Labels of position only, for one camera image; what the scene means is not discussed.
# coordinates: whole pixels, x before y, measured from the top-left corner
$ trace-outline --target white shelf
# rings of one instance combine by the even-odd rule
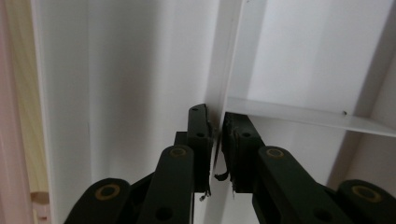
[[[371,119],[291,105],[277,105],[228,97],[226,110],[228,112],[265,117],[269,119],[282,119],[360,133],[373,133],[396,137],[395,130]]]

